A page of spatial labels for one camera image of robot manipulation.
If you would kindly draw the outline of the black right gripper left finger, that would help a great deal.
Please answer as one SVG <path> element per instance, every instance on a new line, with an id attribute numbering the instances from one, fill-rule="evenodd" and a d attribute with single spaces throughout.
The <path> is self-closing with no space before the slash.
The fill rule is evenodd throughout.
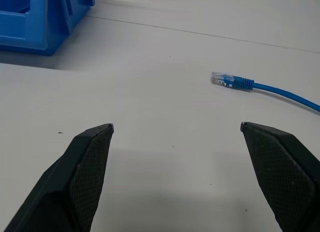
<path id="1" fill-rule="evenodd" d="M 6 231 L 90 231 L 103 189 L 112 124 L 87 129 L 37 181 Z"/>

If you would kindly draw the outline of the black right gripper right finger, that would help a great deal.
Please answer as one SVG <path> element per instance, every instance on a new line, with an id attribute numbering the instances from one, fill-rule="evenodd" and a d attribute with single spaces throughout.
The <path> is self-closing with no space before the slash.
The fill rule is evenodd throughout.
<path id="1" fill-rule="evenodd" d="M 243 122 L 258 184 L 282 231 L 319 231 L 320 162 L 292 134 Z"/>

